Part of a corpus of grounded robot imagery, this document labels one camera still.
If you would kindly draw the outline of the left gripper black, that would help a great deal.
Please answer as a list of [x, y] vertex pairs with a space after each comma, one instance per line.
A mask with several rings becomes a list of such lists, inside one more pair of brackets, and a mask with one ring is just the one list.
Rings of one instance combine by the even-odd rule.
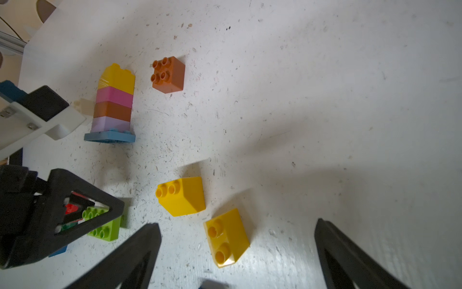
[[[87, 208], [89, 200], [107, 213], [61, 232], [67, 204]], [[1, 268], [36, 263], [118, 218], [124, 202], [65, 169], [44, 181], [22, 166], [1, 166]]]

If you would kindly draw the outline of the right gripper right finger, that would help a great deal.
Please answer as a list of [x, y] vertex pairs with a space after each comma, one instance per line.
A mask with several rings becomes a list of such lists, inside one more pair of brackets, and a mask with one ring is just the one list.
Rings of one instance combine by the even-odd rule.
[[318, 219], [315, 243], [328, 289], [406, 289], [332, 222]]

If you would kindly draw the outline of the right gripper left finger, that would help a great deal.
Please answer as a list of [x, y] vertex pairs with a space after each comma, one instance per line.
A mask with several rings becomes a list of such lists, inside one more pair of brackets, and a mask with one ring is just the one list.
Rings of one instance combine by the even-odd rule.
[[157, 223], [148, 223], [67, 288], [148, 288], [161, 241], [160, 226]]

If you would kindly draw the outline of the lime green lego brick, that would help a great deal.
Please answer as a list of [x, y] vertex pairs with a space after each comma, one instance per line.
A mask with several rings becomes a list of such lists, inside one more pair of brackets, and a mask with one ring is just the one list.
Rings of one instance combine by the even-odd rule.
[[[84, 221], [94, 219], [99, 215], [103, 215], [108, 212], [108, 209], [102, 207], [87, 207], [82, 212], [82, 218]], [[118, 217], [98, 228], [89, 232], [87, 235], [92, 236], [107, 242], [114, 241], [119, 237], [119, 229], [122, 217]]]

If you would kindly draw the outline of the light blue lego brick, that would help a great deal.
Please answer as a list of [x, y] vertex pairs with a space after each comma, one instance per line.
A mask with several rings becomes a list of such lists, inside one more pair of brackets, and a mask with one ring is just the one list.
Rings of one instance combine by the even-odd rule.
[[129, 131], [102, 131], [102, 132], [90, 132], [85, 134], [84, 140], [86, 142], [98, 142], [98, 143], [133, 143], [136, 141], [136, 136], [131, 134]]

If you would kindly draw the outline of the purple lego brick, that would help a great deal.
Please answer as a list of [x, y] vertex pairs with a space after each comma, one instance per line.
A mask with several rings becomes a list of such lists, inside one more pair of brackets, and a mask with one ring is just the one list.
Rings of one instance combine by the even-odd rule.
[[117, 129], [120, 132], [130, 130], [130, 121], [102, 116], [93, 118], [91, 132], [102, 132]]

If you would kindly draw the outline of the pink lego brick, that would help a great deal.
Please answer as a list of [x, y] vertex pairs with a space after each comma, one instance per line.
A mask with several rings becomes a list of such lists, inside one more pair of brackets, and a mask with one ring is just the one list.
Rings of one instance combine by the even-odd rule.
[[124, 107], [132, 108], [134, 96], [122, 90], [108, 86], [97, 90], [96, 103], [113, 102]]

